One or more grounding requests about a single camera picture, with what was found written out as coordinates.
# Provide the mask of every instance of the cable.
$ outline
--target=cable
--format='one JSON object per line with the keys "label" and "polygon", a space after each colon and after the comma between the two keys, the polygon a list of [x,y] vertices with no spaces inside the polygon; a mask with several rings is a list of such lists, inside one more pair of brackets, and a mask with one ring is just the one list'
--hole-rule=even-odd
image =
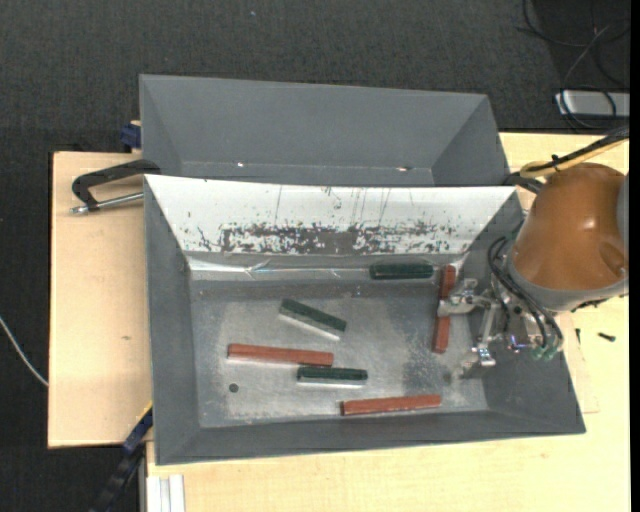
{"label": "cable", "polygon": [[13,335],[13,333],[11,332],[11,330],[9,329],[9,326],[5,323],[4,319],[2,318],[2,316],[0,316],[0,324],[2,325],[2,328],[4,329],[4,332],[7,333],[7,336],[9,337],[9,341],[11,342],[11,344],[13,345],[13,348],[16,349],[16,352],[18,352],[18,355],[20,356],[20,359],[22,359],[22,361],[24,362],[25,365],[27,365],[27,368],[29,368],[29,371],[33,374],[33,376],[38,379],[44,386],[49,387],[49,383],[47,382],[47,379],[45,379],[40,372],[38,372],[38,370],[35,369],[35,367],[31,364],[31,362],[29,361],[29,358],[27,357],[27,355],[24,353],[24,351],[22,350],[22,347],[20,347],[20,345],[18,344],[18,341],[16,340],[15,336]]}
{"label": "cable", "polygon": [[[517,30],[521,32],[529,32],[530,34],[542,39],[543,41],[547,41],[548,43],[552,43],[552,44],[557,44],[559,46],[565,46],[567,48],[584,48],[589,45],[589,42],[575,43],[573,41],[562,41],[560,39],[555,39],[545,34],[540,29],[536,28],[533,22],[531,21],[531,17],[529,16],[529,8],[527,7],[527,3],[528,3],[528,0],[522,0],[522,15],[525,23],[527,24],[527,28],[516,27]],[[595,16],[593,14],[593,2],[591,3],[590,9],[591,9],[591,27],[593,29],[593,33],[596,34],[598,31],[595,24]],[[630,21],[630,20],[628,18],[616,18],[612,20],[611,23],[614,23],[617,21]],[[602,44],[613,43],[614,41],[617,41],[618,39],[624,37],[630,31],[631,31],[631,25],[629,24],[629,26],[625,27],[624,30],[621,30],[619,33],[617,33],[614,36],[611,36],[609,39],[605,39],[604,41],[601,41],[601,43]]]}
{"label": "cable", "polygon": [[549,162],[530,162],[523,166],[518,175],[522,178],[540,178],[550,174],[564,171],[578,165],[586,160],[593,158],[600,153],[622,144],[629,138],[629,126],[622,126],[611,130],[602,139],[592,142],[573,153],[569,153],[562,157],[555,156]]}
{"label": "cable", "polygon": [[[624,82],[622,80],[612,76],[611,73],[609,73],[607,71],[607,69],[604,67],[604,65],[602,64],[600,50],[602,48],[602,45],[618,41],[619,39],[621,39],[622,37],[624,37],[625,35],[627,35],[631,31],[631,24],[630,24],[629,18],[628,17],[616,18],[616,19],[610,21],[609,24],[607,26],[605,26],[605,28],[603,28],[602,30],[598,30],[598,26],[597,26],[597,23],[596,23],[596,15],[595,15],[595,2],[594,2],[594,0],[591,0],[589,2],[589,17],[590,17],[591,30],[592,30],[592,33],[593,33],[593,37],[591,38],[591,40],[588,41],[587,43],[579,43],[579,42],[573,42],[573,41],[563,41],[563,40],[555,39],[554,37],[551,37],[551,36],[547,35],[546,33],[542,32],[540,29],[538,29],[536,26],[534,26],[533,22],[531,21],[531,17],[529,16],[528,1],[529,0],[523,0],[522,1],[522,15],[523,15],[524,21],[525,21],[525,23],[527,25],[527,28],[526,29],[518,28],[518,30],[529,32],[529,33],[535,35],[536,37],[538,37],[538,38],[540,38],[540,39],[542,39],[542,40],[544,40],[544,41],[546,41],[548,43],[551,43],[551,44],[555,44],[555,45],[559,45],[559,46],[563,46],[563,47],[567,47],[567,48],[582,48],[583,49],[581,54],[578,56],[578,58],[575,60],[575,62],[569,68],[569,71],[565,75],[564,80],[562,82],[562,87],[560,88],[560,95],[559,95],[558,103],[560,104],[559,106],[561,106],[562,109],[564,110],[564,112],[563,112],[564,120],[571,127],[571,129],[574,130],[575,132],[579,132],[581,129],[582,130],[584,130],[584,129],[586,129],[586,130],[603,130],[603,129],[606,129],[608,126],[611,126],[611,122],[612,121],[610,119],[601,120],[600,123],[594,123],[593,120],[592,120],[592,122],[586,122],[583,119],[578,118],[573,112],[571,112],[571,110],[567,106],[567,102],[565,100],[565,91],[568,89],[567,84],[569,82],[569,77],[573,74],[573,72],[575,71],[576,67],[585,59],[585,57],[587,55],[591,55],[595,66],[597,67],[597,69],[600,71],[600,73],[604,77],[606,77],[613,84],[615,84],[616,87],[618,87],[618,88],[620,88],[622,90],[625,90],[625,89],[628,90],[628,87],[625,87],[625,84],[624,84]],[[604,38],[603,34],[610,29],[611,25],[613,23],[617,23],[617,22],[620,22],[620,21],[623,21],[623,22],[629,21],[629,24],[624,26],[624,28],[620,32],[612,35],[609,38]],[[578,90],[584,89],[584,90],[591,90],[591,91],[596,91],[596,92],[601,93],[606,98],[606,100],[609,102],[609,104],[611,105],[612,115],[608,116],[608,117],[613,117],[614,120],[617,118],[615,102],[614,102],[613,98],[611,97],[611,95],[609,94],[609,92],[607,92],[605,89],[603,89],[601,87],[590,86],[590,85],[583,85],[583,86],[579,86],[579,87],[571,87],[571,89],[578,89]]]}
{"label": "cable", "polygon": [[546,342],[546,335],[545,335],[546,329],[544,327],[544,324],[542,323],[542,320],[537,316],[537,313],[539,313],[544,317],[547,323],[556,332],[556,336],[558,337],[559,342],[562,342],[564,340],[564,336],[555,318],[553,318],[553,315],[549,311],[547,311],[546,308],[538,304],[538,301],[536,301],[531,295],[529,295],[528,292],[526,292],[521,286],[519,286],[515,281],[513,281],[513,279],[511,279],[506,273],[502,271],[502,269],[500,269],[495,264],[494,260],[495,258],[497,258],[498,252],[494,254],[493,249],[499,243],[503,241],[506,242],[506,240],[507,240],[506,237],[501,236],[497,240],[494,240],[493,243],[489,246],[489,251],[487,255],[488,255],[489,267],[491,268],[491,271],[498,278],[498,280],[503,284],[503,286],[505,286],[505,288],[507,288],[511,293],[513,293],[514,295],[522,299],[527,304],[527,307],[533,314],[533,317],[536,320],[536,323],[538,324],[538,328],[540,328],[541,332],[543,333],[543,339],[545,340],[545,342]]}

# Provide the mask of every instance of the wooden table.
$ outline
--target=wooden table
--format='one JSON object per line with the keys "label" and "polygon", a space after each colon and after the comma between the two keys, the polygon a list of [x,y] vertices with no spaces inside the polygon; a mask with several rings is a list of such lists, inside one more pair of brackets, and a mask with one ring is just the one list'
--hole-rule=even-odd
{"label": "wooden table", "polygon": [[[514,170],[597,137],[502,134]],[[594,159],[623,172],[628,143]],[[57,153],[53,168],[49,446],[120,443],[151,397],[140,204],[72,216],[71,182],[139,158]],[[98,189],[112,197],[140,180]],[[457,445],[156,466],[184,475],[188,512],[200,510],[600,511],[630,507],[628,300],[562,319],[587,433]],[[617,336],[615,343],[597,336]]]}

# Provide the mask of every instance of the clamp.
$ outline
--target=clamp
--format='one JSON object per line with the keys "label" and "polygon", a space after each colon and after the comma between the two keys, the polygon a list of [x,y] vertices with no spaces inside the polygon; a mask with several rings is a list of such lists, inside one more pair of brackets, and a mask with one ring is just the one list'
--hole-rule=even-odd
{"label": "clamp", "polygon": [[130,201],[135,201],[137,199],[142,199],[143,193],[138,192],[136,194],[128,194],[126,196],[107,199],[106,201],[98,201],[89,191],[91,187],[129,178],[136,174],[160,174],[160,168],[150,160],[135,160],[126,164],[116,165],[115,167],[109,167],[107,169],[78,176],[73,182],[73,185],[71,185],[71,190],[76,197],[84,203],[84,205],[76,206],[71,208],[69,211],[71,213],[95,212],[109,206],[116,206]]}

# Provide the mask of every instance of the black carpet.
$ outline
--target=black carpet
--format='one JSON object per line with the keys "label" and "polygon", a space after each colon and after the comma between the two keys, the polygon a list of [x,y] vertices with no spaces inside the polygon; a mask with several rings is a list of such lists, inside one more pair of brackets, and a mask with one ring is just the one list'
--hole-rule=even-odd
{"label": "black carpet", "polygon": [[[599,57],[579,62],[564,85],[629,87],[630,4],[530,6],[564,42],[587,44],[594,22],[609,26],[593,47]],[[584,48],[523,27],[514,0],[3,0],[0,315],[46,374],[48,151],[122,151],[139,73],[485,93],[501,130],[567,132],[551,98]],[[116,448],[47,451],[46,404],[0,334],[3,511],[85,510],[117,464]],[[132,490],[118,509],[135,507]]]}

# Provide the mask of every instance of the white cord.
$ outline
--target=white cord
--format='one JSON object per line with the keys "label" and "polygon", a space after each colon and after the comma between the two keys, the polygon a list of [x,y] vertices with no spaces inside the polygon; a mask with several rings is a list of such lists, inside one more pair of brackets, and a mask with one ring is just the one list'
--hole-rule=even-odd
{"label": "white cord", "polygon": [[11,343],[13,344],[13,347],[16,349],[16,352],[18,352],[20,359],[22,359],[24,364],[27,365],[27,368],[29,368],[29,371],[34,375],[36,379],[42,382],[42,384],[44,384],[46,387],[49,387],[49,383],[47,382],[47,379],[45,379],[42,375],[40,375],[40,372],[38,372],[38,370],[36,370],[34,366],[31,364],[31,362],[29,361],[29,358],[27,358],[26,354],[22,350],[22,347],[18,345],[18,341],[16,340],[15,336],[9,330],[9,326],[2,319],[2,316],[0,316],[0,324],[2,324],[2,328],[4,329],[4,332],[6,332],[7,336],[9,337],[9,341],[11,341]]}

